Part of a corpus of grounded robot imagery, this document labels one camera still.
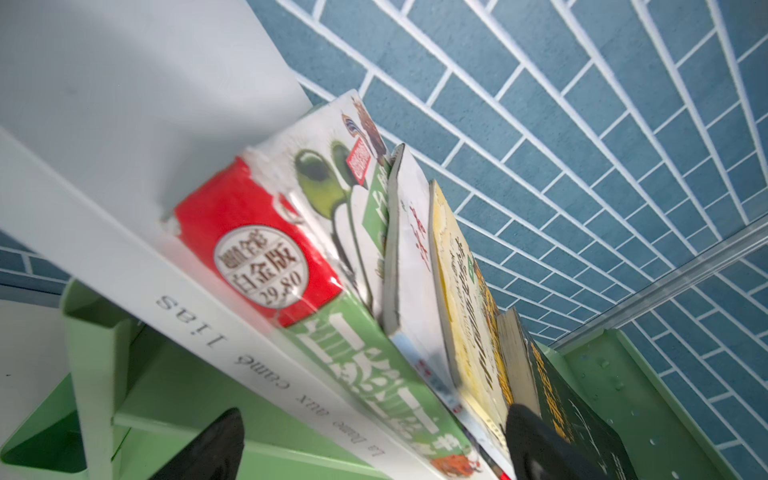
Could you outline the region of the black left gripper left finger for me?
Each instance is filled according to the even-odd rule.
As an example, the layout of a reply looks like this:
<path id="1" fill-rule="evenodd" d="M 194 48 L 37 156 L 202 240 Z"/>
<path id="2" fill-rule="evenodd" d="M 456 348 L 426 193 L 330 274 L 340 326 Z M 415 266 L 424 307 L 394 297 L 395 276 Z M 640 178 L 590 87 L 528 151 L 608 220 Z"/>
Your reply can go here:
<path id="1" fill-rule="evenodd" d="M 235 479 L 242 460 L 244 440 L 241 412 L 238 408 L 230 408 L 150 479 Z"/>

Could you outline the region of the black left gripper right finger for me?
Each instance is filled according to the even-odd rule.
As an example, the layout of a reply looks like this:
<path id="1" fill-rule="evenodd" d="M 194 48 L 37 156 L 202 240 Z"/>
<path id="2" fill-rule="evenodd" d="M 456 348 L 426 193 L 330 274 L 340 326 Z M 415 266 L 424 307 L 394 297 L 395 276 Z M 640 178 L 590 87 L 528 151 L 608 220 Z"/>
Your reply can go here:
<path id="1" fill-rule="evenodd" d="M 517 479 L 608 479 L 608 476 L 522 404 L 509 407 L 506 443 Z"/>

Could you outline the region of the black slipcase box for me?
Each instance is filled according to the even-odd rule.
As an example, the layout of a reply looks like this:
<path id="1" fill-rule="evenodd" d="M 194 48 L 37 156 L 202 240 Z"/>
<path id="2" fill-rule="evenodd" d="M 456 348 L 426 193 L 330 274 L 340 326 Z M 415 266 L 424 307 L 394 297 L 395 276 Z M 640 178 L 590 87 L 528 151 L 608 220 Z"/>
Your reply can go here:
<path id="1" fill-rule="evenodd" d="M 619 435 L 560 375 L 525 330 L 517 312 L 510 309 L 499 314 L 496 323 L 511 405 L 522 404 L 532 410 L 608 479 L 636 479 Z"/>

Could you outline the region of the yellow history book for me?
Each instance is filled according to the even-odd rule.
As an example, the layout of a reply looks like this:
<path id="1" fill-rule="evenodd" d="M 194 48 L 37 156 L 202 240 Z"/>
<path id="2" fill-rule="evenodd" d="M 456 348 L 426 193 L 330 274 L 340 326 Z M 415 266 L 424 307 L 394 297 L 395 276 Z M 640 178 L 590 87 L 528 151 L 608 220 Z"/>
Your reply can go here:
<path id="1" fill-rule="evenodd" d="M 499 372 L 482 276 L 450 205 L 429 182 L 428 241 L 450 376 L 457 395 L 495 443 L 505 446 L 511 392 Z"/>

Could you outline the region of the green nature encyclopedia book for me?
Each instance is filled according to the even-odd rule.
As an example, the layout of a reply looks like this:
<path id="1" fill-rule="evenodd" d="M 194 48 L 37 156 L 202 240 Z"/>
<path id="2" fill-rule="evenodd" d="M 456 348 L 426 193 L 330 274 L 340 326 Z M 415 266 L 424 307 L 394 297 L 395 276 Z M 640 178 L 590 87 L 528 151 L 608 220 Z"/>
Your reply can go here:
<path id="1" fill-rule="evenodd" d="M 481 448 L 379 323 L 390 169 L 352 90 L 245 149 L 165 224 L 444 478 L 491 479 Z"/>

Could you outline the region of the white paperback book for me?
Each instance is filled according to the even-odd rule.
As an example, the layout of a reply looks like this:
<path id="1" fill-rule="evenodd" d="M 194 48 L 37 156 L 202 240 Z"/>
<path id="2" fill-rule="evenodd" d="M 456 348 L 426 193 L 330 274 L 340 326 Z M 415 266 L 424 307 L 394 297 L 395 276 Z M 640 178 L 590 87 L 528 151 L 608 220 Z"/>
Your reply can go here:
<path id="1" fill-rule="evenodd" d="M 434 479 L 163 227 L 310 106 L 244 1 L 5 1 L 1 226 L 381 473 Z"/>

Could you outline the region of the white red-lettered magazine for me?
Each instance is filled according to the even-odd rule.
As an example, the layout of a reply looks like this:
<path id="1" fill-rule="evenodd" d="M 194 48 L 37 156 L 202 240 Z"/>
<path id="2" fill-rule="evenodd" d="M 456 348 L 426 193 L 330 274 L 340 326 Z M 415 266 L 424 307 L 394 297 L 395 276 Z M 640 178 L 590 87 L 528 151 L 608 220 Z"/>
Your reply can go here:
<path id="1" fill-rule="evenodd" d="M 463 460 L 449 454 L 453 444 L 445 434 L 431 443 L 439 453 L 435 466 L 457 476 L 460 465 L 470 467 L 471 479 L 515 477 L 509 452 L 461 398 L 450 373 L 448 350 L 440 317 L 442 300 L 436 291 L 435 267 L 429 243 L 430 187 L 404 144 L 392 154 L 388 181 L 388 233 L 384 257 L 381 325 L 401 355 L 449 411 L 459 436 L 470 446 Z"/>

